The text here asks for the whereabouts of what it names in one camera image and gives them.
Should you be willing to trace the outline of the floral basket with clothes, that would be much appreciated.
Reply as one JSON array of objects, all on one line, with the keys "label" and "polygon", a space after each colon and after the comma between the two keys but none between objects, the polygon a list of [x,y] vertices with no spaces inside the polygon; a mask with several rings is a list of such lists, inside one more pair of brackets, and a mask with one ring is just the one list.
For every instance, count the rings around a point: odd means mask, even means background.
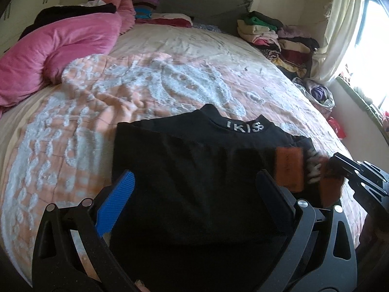
[{"label": "floral basket with clothes", "polygon": [[324,118],[328,119],[331,116],[335,101],[332,92],[327,87],[309,78],[300,79],[295,77],[292,79],[292,83],[319,110]]}]

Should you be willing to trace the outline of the black garment on comforter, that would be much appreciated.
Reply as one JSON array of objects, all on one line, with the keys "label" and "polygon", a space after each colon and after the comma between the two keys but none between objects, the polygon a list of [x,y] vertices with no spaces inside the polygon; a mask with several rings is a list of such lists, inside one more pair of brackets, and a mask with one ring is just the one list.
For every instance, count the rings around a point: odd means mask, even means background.
[{"label": "black garment on comforter", "polygon": [[81,6],[81,5],[70,5],[70,6],[53,6],[43,9],[36,16],[34,23],[26,27],[21,33],[19,40],[29,33],[54,22],[72,18],[80,17],[84,15],[90,15],[94,13],[115,13],[117,7],[113,3],[108,3],[98,6]]}]

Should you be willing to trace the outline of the red white folded cloth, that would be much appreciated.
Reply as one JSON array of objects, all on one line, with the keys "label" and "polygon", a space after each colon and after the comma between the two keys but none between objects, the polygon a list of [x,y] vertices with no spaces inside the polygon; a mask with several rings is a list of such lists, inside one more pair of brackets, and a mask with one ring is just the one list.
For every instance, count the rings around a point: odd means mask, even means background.
[{"label": "red white folded cloth", "polygon": [[192,19],[182,13],[153,13],[150,18],[137,18],[136,24],[156,24],[171,27],[191,28]]}]

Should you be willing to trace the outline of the cream wardrobe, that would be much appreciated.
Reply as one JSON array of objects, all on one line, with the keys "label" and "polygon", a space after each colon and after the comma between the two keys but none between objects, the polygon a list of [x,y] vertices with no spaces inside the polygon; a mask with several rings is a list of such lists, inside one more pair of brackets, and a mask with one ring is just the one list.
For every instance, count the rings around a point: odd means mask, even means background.
[{"label": "cream wardrobe", "polygon": [[20,38],[37,14],[45,8],[58,5],[60,0],[11,0],[1,15],[1,56]]}]

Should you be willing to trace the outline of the red plastic bag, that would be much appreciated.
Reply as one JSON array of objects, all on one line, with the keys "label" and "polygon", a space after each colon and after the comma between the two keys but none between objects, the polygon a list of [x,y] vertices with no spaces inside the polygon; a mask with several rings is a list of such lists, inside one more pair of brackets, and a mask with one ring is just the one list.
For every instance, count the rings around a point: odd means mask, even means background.
[{"label": "red plastic bag", "polygon": [[327,119],[327,122],[331,126],[332,130],[335,132],[336,136],[340,139],[343,140],[347,135],[345,131],[343,130],[342,126],[337,122],[335,118],[330,116]]}]

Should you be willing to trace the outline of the cream curtain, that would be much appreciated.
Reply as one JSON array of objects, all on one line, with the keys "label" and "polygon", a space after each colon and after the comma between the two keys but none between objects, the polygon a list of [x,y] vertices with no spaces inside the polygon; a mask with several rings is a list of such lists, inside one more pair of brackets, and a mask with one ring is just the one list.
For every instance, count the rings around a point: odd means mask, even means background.
[{"label": "cream curtain", "polygon": [[338,74],[344,56],[356,40],[363,0],[332,0],[322,47],[312,56],[310,78],[326,85]]}]

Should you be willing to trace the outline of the stack folded clothes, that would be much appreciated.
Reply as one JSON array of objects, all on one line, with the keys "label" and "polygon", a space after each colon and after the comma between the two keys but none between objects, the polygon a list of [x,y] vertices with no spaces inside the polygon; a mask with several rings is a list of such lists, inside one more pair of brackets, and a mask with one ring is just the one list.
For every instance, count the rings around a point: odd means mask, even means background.
[{"label": "stack folded clothes", "polygon": [[282,22],[257,11],[241,15],[237,19],[237,33],[246,42],[260,49],[281,51],[278,31]]},{"label": "stack folded clothes", "polygon": [[310,75],[312,56],[320,47],[308,32],[295,26],[283,26],[277,31],[277,44],[260,52],[271,61],[290,81]]}]

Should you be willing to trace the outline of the pink comforter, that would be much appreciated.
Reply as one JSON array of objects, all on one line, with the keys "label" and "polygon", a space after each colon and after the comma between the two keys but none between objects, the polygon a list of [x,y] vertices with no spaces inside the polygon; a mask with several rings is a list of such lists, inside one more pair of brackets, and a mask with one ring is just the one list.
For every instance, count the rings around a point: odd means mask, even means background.
[{"label": "pink comforter", "polygon": [[48,83],[61,82],[64,68],[73,60],[108,54],[120,34],[132,29],[132,0],[102,0],[114,13],[95,13],[61,19],[21,38],[1,57],[1,112],[18,105]]}]

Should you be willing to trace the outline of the green window sill cover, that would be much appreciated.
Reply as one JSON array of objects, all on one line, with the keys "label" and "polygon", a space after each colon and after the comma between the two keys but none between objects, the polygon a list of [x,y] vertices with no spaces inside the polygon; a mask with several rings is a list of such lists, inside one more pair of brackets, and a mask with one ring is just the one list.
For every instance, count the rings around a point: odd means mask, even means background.
[{"label": "green window sill cover", "polygon": [[369,119],[374,123],[376,128],[388,144],[388,114],[381,113],[379,109],[372,103],[368,103],[361,97],[343,78],[336,77],[336,82],[345,90],[347,95],[357,104],[359,109],[364,111]]}]

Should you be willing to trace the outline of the right stack folded clothes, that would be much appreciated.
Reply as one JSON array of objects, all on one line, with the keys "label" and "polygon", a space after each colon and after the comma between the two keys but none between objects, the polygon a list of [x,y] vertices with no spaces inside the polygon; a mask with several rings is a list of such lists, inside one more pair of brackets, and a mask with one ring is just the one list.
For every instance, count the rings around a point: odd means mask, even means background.
[{"label": "right stack folded clothes", "polygon": [[290,81],[310,75],[312,56],[320,47],[308,32],[295,26],[283,26],[277,31],[277,44],[260,52],[271,61]]}]

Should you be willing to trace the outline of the left stack folded clothes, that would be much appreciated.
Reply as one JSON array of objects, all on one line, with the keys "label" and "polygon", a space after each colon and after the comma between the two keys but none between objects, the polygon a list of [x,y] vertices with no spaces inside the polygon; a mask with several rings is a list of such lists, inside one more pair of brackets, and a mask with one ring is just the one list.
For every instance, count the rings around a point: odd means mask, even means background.
[{"label": "left stack folded clothes", "polygon": [[246,42],[260,49],[281,51],[278,31],[282,22],[257,11],[241,15],[237,19],[237,33]]}]

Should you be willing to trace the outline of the peach white quilted bedspread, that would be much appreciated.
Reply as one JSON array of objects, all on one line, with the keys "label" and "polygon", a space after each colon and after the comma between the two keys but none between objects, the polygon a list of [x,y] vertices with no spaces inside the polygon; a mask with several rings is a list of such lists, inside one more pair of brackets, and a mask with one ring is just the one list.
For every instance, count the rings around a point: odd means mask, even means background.
[{"label": "peach white quilted bedspread", "polygon": [[111,177],[116,124],[167,117],[211,103],[225,117],[263,115],[326,154],[347,154],[320,112],[242,39],[195,28],[139,25],[106,55],[71,61],[1,112],[1,247],[32,281],[38,223],[49,202],[94,196]]}]

